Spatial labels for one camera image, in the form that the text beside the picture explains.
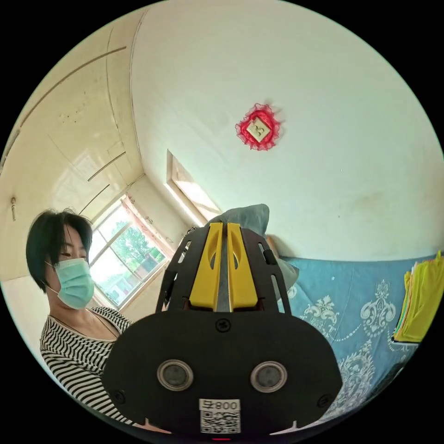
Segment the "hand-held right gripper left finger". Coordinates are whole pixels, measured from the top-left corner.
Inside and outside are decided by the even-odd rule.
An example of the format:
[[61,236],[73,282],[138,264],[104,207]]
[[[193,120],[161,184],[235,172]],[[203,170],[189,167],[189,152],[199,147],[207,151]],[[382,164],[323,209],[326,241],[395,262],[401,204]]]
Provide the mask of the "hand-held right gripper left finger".
[[216,309],[222,256],[223,223],[208,227],[189,302],[193,309]]

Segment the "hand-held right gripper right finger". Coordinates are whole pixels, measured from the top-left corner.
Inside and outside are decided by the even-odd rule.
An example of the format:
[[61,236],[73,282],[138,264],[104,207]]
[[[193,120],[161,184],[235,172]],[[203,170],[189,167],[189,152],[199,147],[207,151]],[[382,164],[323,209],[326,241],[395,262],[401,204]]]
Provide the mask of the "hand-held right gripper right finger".
[[227,255],[230,310],[253,310],[258,297],[239,224],[227,224]]

